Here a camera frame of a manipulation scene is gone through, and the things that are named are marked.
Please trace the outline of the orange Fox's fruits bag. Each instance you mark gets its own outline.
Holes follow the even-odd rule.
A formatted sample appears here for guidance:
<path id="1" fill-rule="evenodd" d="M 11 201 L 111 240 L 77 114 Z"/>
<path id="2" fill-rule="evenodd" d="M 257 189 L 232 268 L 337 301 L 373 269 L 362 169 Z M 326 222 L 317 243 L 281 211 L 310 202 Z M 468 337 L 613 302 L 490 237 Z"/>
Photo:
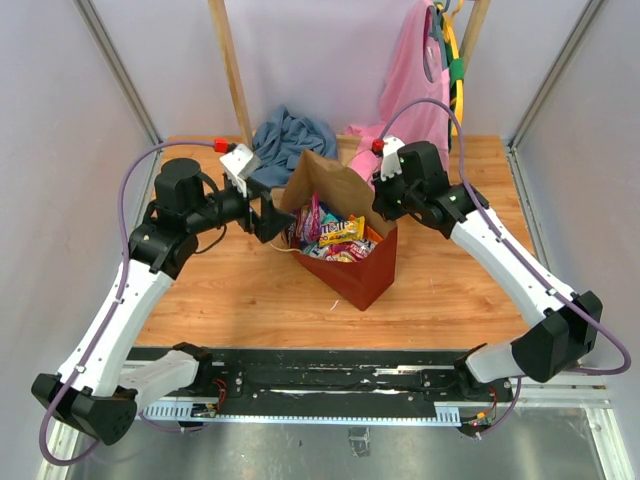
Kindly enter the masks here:
<path id="1" fill-rule="evenodd" d="M 348 223 L 360 222 L 364 225 L 362 237 L 352 238 L 350 240 L 350 243 L 355 243 L 356 241 L 360 241 L 360 242 L 368 242 L 371 245 L 377 245 L 383 240 L 383 237 L 367 223 L 364 216 L 355 217 L 354 215 L 351 215 L 348 218 L 347 222 Z"/>

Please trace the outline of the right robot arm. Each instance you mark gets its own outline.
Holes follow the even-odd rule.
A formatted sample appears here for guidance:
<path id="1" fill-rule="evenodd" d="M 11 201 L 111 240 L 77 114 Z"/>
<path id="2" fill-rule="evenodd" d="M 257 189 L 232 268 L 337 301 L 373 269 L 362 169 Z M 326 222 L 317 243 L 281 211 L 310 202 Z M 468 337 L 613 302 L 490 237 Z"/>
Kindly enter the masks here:
<path id="1" fill-rule="evenodd" d="M 373 209 L 386 220 L 405 215 L 440 232 L 471 255 L 504 290 L 528 331 L 482 344 L 454 364 L 453 387 L 466 400 L 493 381 L 528 377 L 545 383 L 595 346 L 603 306 L 591 291 L 576 293 L 546 270 L 508 231 L 470 184 L 453 185 L 428 141 L 394 136 L 372 144 L 381 165 L 372 176 Z"/>

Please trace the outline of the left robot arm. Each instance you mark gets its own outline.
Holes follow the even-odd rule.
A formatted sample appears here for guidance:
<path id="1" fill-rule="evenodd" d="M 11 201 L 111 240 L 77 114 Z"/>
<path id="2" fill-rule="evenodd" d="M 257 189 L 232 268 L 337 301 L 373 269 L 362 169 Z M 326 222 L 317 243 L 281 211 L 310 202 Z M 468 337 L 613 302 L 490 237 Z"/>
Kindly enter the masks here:
<path id="1" fill-rule="evenodd" d="M 236 151 L 220 159 L 217 188 L 190 158 L 165 163 L 143 221 L 125 237 L 124 259 L 111 291 L 78 347 L 55 374 L 40 374 L 34 397 L 56 420 L 105 444 L 118 442 L 136 415 L 180 389 L 195 396 L 221 385 L 211 352 L 179 343 L 128 374 L 122 367 L 142 326 L 198 248 L 198 236 L 231 222 L 262 243 L 294 218 L 274 206 L 270 190 L 252 179 L 260 161 Z"/>

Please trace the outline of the yellow M&M's packet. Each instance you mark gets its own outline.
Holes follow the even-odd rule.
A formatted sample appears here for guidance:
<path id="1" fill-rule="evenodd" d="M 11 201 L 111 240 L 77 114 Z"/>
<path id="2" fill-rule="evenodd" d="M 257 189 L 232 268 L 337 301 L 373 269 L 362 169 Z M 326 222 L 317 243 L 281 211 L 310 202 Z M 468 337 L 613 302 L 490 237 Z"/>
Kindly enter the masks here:
<path id="1" fill-rule="evenodd" d="M 318 245 L 325 247 L 362 240 L 365 226 L 366 221 L 363 216 L 356 217 L 353 220 L 328 222 L 321 227 Z"/>

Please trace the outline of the brown red paper bag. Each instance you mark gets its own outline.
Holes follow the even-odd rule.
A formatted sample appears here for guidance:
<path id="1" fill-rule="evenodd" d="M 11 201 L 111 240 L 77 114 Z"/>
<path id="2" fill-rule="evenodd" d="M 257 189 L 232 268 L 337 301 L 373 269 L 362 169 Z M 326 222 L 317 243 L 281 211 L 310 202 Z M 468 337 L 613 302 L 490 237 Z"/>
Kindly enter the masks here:
<path id="1" fill-rule="evenodd" d="M 284 189 L 280 208 L 296 217 L 314 193 L 326 212 L 322 226 L 351 215 L 364 216 L 383 240 L 377 245 L 356 241 L 320 247 L 318 240 L 300 245 L 294 239 L 295 219 L 280 234 L 279 243 L 305 269 L 364 311 L 395 280 L 397 226 L 373 211 L 374 192 L 354 170 L 306 150 Z"/>

